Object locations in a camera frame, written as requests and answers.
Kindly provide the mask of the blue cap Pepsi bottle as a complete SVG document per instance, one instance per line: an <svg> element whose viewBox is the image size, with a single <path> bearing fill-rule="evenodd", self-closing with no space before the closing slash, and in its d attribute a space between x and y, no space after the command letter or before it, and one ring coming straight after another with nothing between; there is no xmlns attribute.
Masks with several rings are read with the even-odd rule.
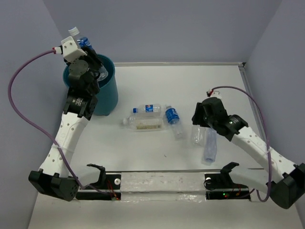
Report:
<svg viewBox="0 0 305 229"><path fill-rule="evenodd" d="M160 104L142 104L132 109L133 113L161 113L162 106Z"/></svg>

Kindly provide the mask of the white front platform board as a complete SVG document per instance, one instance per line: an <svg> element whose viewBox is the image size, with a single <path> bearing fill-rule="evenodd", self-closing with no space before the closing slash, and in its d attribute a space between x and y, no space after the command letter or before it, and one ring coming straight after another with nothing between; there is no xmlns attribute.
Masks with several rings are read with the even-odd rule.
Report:
<svg viewBox="0 0 305 229"><path fill-rule="evenodd" d="M38 195L31 229L300 229L296 207L207 200L203 173L122 173L120 200L66 202Z"/></svg>

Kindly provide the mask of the clear white cap bottle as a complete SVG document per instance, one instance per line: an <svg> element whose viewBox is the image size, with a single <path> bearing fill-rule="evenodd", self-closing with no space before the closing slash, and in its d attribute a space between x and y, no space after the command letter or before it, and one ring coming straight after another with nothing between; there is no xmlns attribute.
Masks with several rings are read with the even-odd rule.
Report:
<svg viewBox="0 0 305 229"><path fill-rule="evenodd" d="M205 141L205 128L193 125L191 132L191 142L194 145L203 146Z"/></svg>

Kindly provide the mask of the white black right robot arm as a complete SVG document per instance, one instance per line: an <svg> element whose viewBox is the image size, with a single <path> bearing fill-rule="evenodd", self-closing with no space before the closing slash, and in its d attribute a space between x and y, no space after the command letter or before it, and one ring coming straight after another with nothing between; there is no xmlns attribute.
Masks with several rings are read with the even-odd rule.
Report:
<svg viewBox="0 0 305 229"><path fill-rule="evenodd" d="M219 174L224 187L240 184L269 195L279 207L289 209L305 193L305 165L296 164L267 146L240 116L228 115L222 100L210 97L196 104L193 125L208 127L244 150L262 168L251 171L236 162L225 165Z"/></svg>

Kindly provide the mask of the crushed bluish blue cap bottle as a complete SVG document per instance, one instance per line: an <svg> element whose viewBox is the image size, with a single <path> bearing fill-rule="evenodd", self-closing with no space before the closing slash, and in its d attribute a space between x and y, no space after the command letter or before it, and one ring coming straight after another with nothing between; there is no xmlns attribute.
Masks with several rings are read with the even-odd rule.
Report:
<svg viewBox="0 0 305 229"><path fill-rule="evenodd" d="M205 131L205 142L203 150L202 162L204 164L211 164L215 162L217 155L217 132L211 128Z"/></svg>

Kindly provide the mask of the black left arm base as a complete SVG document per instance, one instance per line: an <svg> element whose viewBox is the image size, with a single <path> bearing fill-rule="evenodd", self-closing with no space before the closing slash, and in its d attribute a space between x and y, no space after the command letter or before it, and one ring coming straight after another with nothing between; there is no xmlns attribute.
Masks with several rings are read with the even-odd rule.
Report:
<svg viewBox="0 0 305 229"><path fill-rule="evenodd" d="M105 167L96 164L87 164L77 172L85 189L79 189L77 200L121 200L120 173L108 173Z"/></svg>

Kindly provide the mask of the teal plastic bin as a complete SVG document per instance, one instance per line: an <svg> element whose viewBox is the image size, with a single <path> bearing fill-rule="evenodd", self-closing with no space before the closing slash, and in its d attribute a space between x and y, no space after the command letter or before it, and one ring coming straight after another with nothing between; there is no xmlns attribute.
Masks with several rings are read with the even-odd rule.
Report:
<svg viewBox="0 0 305 229"><path fill-rule="evenodd" d="M108 116L116 107L118 103L118 90L115 80L115 66L110 58L98 54L102 60L103 66L108 71L106 79L98 82L100 91L96 94L98 99L97 105L94 109L95 115Z"/></svg>

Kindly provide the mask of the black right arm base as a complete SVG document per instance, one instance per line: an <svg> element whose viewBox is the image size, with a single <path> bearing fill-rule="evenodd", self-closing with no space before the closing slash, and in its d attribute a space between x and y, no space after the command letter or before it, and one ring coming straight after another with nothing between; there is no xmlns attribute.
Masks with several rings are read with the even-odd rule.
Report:
<svg viewBox="0 0 305 229"><path fill-rule="evenodd" d="M233 168L239 166L236 162L225 165L218 173L207 173L204 175L203 185L206 189L206 200L251 200L249 188L242 184L237 184L229 177Z"/></svg>

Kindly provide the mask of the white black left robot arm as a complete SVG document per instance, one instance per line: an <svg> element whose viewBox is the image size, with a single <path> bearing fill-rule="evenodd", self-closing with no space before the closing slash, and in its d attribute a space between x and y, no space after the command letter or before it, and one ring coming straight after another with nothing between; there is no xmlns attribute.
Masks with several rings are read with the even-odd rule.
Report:
<svg viewBox="0 0 305 229"><path fill-rule="evenodd" d="M46 159L39 170L30 172L29 181L41 194L71 201L81 183L69 163L98 102L97 79L102 62L87 46L80 48L71 60L66 52L63 55L69 67L70 86L61 124Z"/></svg>

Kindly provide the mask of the large clear square bottle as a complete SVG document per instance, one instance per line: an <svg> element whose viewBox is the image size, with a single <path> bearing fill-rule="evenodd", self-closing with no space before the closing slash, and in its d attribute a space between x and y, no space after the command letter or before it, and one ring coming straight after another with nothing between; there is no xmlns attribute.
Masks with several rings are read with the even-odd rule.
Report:
<svg viewBox="0 0 305 229"><path fill-rule="evenodd" d="M134 131L157 131L163 129L163 119L155 116L132 114L124 118L122 124Z"/></svg>

